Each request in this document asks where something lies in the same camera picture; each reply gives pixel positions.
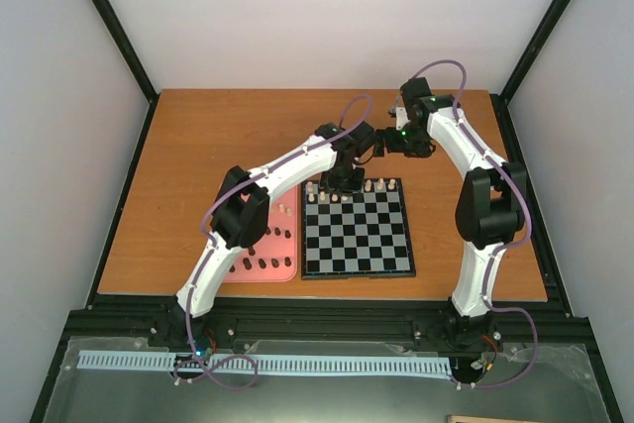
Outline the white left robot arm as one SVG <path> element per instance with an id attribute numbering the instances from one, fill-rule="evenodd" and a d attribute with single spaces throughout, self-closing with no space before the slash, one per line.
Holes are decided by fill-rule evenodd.
<path id="1" fill-rule="evenodd" d="M 269 209 L 275 200 L 318 173 L 335 180 L 331 189 L 336 193 L 351 193 L 351 181 L 361 176 L 355 160 L 374 143 L 374 128 L 365 121 L 349 129 L 327 123 L 298 147 L 269 163 L 249 170 L 239 166 L 228 170 L 201 224 L 206 238 L 204 249 L 175 295 L 183 312 L 171 323 L 172 336 L 188 347 L 204 339 L 206 322 L 201 316 L 212 309 L 236 257 L 265 235 Z"/>

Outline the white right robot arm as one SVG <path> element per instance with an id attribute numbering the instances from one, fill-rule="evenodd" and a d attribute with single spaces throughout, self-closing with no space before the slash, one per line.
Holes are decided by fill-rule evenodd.
<path id="1" fill-rule="evenodd" d="M 455 222 L 464 254 L 452 303 L 463 318 L 490 310 L 501 258 L 515 234 L 527 228 L 527 173 L 523 165 L 495 153 L 468 121 L 451 94 L 435 95 L 424 77 L 400 86 L 402 104 L 392 108 L 393 127 L 378 132 L 374 153 L 426 159 L 440 146 L 463 185 Z"/>

